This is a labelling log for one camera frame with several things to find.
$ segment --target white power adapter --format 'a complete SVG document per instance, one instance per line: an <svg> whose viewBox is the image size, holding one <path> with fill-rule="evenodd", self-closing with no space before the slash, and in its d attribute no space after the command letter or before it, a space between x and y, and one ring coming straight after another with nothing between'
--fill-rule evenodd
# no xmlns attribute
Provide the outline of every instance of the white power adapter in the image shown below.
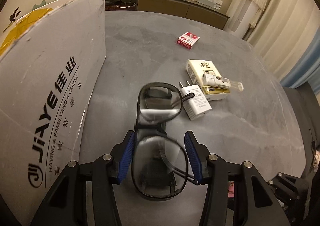
<svg viewBox="0 0 320 226"><path fill-rule="evenodd" d="M183 108L185 109L190 120L194 120L200 116L203 116L212 110L209 102L197 84L190 85L188 81L188 86L186 87L184 87L181 82L179 84L181 86L180 91L182 96L185 96L189 93L195 94L193 98L183 102Z"/></svg>

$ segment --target printed logo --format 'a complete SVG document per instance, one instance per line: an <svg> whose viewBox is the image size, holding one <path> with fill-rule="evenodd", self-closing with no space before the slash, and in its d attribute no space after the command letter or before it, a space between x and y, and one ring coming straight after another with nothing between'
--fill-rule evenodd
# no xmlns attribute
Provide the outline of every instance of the printed logo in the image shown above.
<svg viewBox="0 0 320 226"><path fill-rule="evenodd" d="M200 64L201 67L205 67L205 66L208 66L208 65L209 65L209 64L206 63L206 62L203 62L203 63Z"/></svg>
<svg viewBox="0 0 320 226"><path fill-rule="evenodd" d="M29 179L29 183L34 188L40 187L43 180L43 173L41 168L37 165L29 164L28 179Z"/></svg>

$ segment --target cardboard box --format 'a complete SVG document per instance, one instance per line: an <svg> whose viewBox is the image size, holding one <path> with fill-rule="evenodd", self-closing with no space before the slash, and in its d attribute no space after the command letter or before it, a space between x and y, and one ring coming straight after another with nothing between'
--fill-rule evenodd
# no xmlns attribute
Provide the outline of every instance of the cardboard box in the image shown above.
<svg viewBox="0 0 320 226"><path fill-rule="evenodd" d="M188 49L191 49L193 45L199 40L199 38L200 37L190 32L186 32L182 36L178 37L177 43Z"/></svg>
<svg viewBox="0 0 320 226"><path fill-rule="evenodd" d="M221 76L212 61L189 59L186 63L186 71L192 83L199 85L208 101L222 100L230 93L228 89L203 85L202 75L204 71L209 71L213 75Z"/></svg>
<svg viewBox="0 0 320 226"><path fill-rule="evenodd" d="M106 57L104 22L104 0L66 0L0 57L0 193L22 225L65 165L79 158Z"/></svg>
<svg viewBox="0 0 320 226"><path fill-rule="evenodd" d="M50 2L44 6L41 6L38 9L45 9L45 8L58 8L58 7L62 7L63 5L65 5L66 3L69 3L73 0L55 0L53 2ZM9 34L9 32L16 27L29 13L25 14L24 16L20 16L19 15L19 19L17 19L14 23L12 23L12 25L7 28L7 30L5 32L0 32L0 45L2 45L4 39L7 37L7 35Z"/></svg>

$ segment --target metal bolt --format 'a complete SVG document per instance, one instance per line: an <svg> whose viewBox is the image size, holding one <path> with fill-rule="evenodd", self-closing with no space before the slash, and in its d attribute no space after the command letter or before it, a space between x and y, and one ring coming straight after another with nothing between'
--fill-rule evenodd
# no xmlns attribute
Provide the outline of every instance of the metal bolt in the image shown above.
<svg viewBox="0 0 320 226"><path fill-rule="evenodd" d="M252 167L252 163L249 162L249 161L245 161L244 162L244 166L247 167L247 168L251 168Z"/></svg>
<svg viewBox="0 0 320 226"><path fill-rule="evenodd" d="M77 164L77 162L72 160L72 161L70 161L70 162L68 163L68 167L75 167L76 164Z"/></svg>
<svg viewBox="0 0 320 226"><path fill-rule="evenodd" d="M104 154L102 157L104 160L110 160L112 156L110 154Z"/></svg>
<svg viewBox="0 0 320 226"><path fill-rule="evenodd" d="M212 161L215 161L215 160L218 159L218 156L215 155L215 154L210 154L210 155L209 155L209 159L212 160Z"/></svg>

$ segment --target black chair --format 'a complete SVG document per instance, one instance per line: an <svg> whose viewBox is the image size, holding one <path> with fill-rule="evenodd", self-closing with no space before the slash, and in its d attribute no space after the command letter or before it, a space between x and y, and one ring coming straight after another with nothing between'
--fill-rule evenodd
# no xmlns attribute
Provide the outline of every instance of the black chair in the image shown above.
<svg viewBox="0 0 320 226"><path fill-rule="evenodd" d="M296 89L283 89L300 127L306 155L306 167L301 177L305 178L313 168L315 150L320 145L320 106L308 82Z"/></svg>

